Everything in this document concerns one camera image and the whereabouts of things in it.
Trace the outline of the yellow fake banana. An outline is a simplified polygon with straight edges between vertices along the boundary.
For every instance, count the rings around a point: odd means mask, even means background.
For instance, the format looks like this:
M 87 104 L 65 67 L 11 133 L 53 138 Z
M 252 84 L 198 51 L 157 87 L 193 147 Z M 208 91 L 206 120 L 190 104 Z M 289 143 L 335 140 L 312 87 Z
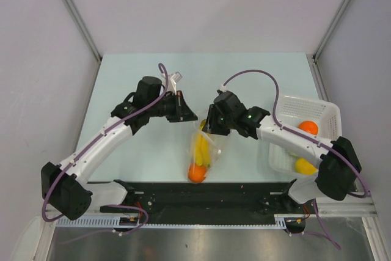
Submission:
M 195 137 L 193 159 L 198 166 L 209 168 L 211 165 L 210 144 L 199 133 L 197 133 Z

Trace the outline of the clear zip top bag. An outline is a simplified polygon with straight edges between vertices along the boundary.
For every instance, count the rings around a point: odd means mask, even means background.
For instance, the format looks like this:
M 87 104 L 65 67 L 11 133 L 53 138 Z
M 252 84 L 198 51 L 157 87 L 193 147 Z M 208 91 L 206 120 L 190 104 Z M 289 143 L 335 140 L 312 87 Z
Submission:
M 202 129 L 206 123 L 207 110 L 197 112 L 198 120 L 193 121 L 193 134 L 189 147 L 188 180 L 202 183 L 210 169 L 219 161 L 230 136 L 209 134 Z

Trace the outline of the yellow fake bell pepper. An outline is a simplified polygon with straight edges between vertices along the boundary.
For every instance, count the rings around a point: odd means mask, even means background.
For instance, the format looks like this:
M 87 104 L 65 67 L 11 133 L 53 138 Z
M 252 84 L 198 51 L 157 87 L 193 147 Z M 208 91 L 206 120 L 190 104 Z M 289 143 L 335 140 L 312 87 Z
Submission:
M 302 175 L 313 175 L 318 172 L 318 169 L 303 158 L 299 158 L 295 162 L 295 171 Z

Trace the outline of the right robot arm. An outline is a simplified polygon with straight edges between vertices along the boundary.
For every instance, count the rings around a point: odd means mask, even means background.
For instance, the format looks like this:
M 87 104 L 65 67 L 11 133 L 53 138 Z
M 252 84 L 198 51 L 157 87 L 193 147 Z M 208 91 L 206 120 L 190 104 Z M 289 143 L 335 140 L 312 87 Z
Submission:
M 283 125 L 275 114 L 258 106 L 247 108 L 233 92 L 220 92 L 208 108 L 203 131 L 227 136 L 233 130 L 278 145 L 317 168 L 317 173 L 293 181 L 283 195 L 282 207 L 289 213 L 317 197 L 344 200 L 362 170 L 349 139 L 330 140 Z

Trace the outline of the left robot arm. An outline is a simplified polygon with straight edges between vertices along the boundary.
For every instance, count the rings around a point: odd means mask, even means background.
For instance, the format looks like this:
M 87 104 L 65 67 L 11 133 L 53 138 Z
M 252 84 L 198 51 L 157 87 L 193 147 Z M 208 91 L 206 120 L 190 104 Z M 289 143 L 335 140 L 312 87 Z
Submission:
M 145 76 L 137 89 L 129 93 L 110 114 L 99 132 L 83 147 L 59 164 L 46 163 L 41 171 L 41 190 L 45 205 L 53 206 L 60 216 L 80 218 L 92 204 L 98 207 L 115 205 L 130 211 L 135 197 L 121 181 L 93 187 L 89 178 L 97 167 L 121 144 L 133 137 L 151 118 L 164 117 L 170 123 L 198 119 L 184 100 L 177 82 L 182 75 L 175 72 L 162 79 Z

